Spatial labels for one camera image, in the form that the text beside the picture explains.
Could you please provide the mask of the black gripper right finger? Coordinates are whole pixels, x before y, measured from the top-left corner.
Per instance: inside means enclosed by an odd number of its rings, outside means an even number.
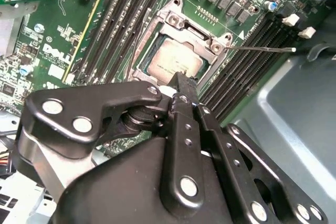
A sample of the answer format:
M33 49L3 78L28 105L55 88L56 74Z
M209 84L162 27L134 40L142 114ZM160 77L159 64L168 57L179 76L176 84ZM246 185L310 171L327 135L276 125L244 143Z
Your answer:
M191 223L328 223L323 210L239 126L199 103L205 205Z

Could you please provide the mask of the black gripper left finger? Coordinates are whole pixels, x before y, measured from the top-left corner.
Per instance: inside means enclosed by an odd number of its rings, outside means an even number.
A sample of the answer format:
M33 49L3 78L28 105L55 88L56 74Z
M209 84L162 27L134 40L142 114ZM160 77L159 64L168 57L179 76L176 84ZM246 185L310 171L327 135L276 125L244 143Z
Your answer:
M96 146L146 130L166 139L162 201L197 208L203 200L197 103L195 82L181 73L159 87L130 81L35 91L20 117L17 151L28 167L19 171L59 200L94 169Z

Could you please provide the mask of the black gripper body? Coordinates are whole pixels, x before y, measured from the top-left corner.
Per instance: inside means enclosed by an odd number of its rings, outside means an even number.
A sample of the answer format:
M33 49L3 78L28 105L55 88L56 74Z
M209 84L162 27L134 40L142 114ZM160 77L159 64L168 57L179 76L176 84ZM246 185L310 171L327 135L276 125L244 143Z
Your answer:
M160 200L166 140L144 141L78 177L63 192L57 223L232 223L212 160L203 156L205 202L190 218Z

